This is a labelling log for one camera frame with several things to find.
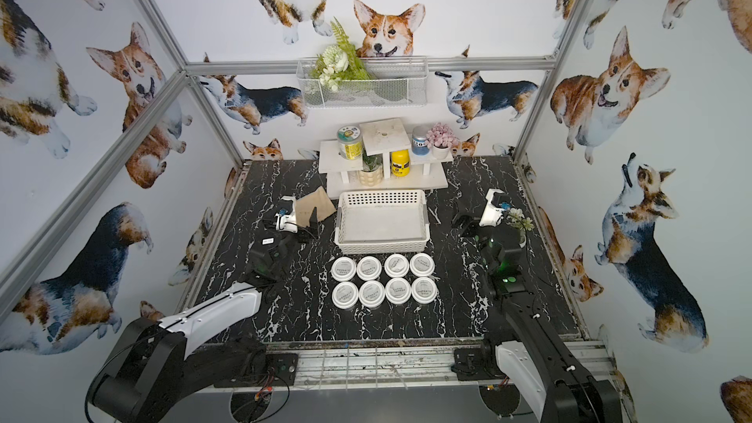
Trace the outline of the yogurt cup back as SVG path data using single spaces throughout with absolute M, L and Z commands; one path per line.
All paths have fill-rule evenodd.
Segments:
M 356 262 L 352 258 L 340 257 L 331 266 L 331 275 L 338 282 L 349 282 L 356 276 Z
M 380 260 L 373 256 L 361 258 L 356 265 L 356 274 L 362 281 L 378 280 L 381 276 L 382 270 L 383 266 Z
M 435 272 L 436 264 L 428 254 L 417 253 L 411 257 L 409 268 L 416 277 L 429 277 Z
M 410 270 L 409 260 L 402 254 L 392 254 L 383 266 L 389 278 L 404 278 Z

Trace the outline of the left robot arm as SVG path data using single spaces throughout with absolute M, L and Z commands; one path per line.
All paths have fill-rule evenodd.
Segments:
M 84 406 L 119 422 L 159 422 L 181 400 L 200 390 L 241 379 L 273 380 L 266 346 L 254 335 L 220 345 L 211 339 L 249 319 L 279 295 L 285 262 L 301 231 L 296 200 L 284 196 L 262 221 L 241 281 L 177 315 L 132 321 L 92 379 Z

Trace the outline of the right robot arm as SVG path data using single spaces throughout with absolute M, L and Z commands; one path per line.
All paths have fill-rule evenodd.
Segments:
M 621 422 L 616 389 L 595 379 L 565 345 L 522 274 L 525 250 L 506 223 L 509 196 L 492 188 L 485 200 L 481 217 L 456 209 L 452 226 L 477 248 L 482 291 L 503 317 L 503 338 L 484 339 L 486 364 L 516 387 L 540 422 Z

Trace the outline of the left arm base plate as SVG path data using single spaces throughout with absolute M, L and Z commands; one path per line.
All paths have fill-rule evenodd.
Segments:
M 272 378 L 272 385 L 292 386 L 295 383 L 300 356 L 292 352 L 272 352 L 258 354 L 242 370 L 229 379 L 219 381 L 213 385 L 222 388 L 260 388 L 262 384 Z

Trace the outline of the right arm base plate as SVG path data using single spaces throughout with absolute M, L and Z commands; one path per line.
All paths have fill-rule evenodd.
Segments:
M 476 348 L 458 348 L 452 352 L 454 362 L 450 371 L 460 381 L 478 381 L 494 384 L 519 384 L 542 382 L 532 356 L 518 341 L 499 345 L 483 344 Z

